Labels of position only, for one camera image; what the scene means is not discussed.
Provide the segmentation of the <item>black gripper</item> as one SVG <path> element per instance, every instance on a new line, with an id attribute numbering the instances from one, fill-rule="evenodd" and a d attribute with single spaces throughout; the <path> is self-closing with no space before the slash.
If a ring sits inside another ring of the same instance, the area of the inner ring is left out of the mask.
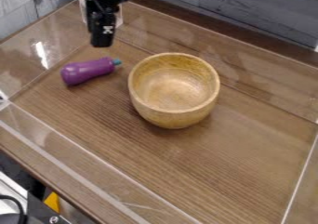
<path id="1" fill-rule="evenodd" d="M 114 38 L 114 15 L 118 5 L 128 0 L 80 0 L 80 6 L 85 10 L 86 28 L 90 33 L 93 47 L 109 47 Z"/>

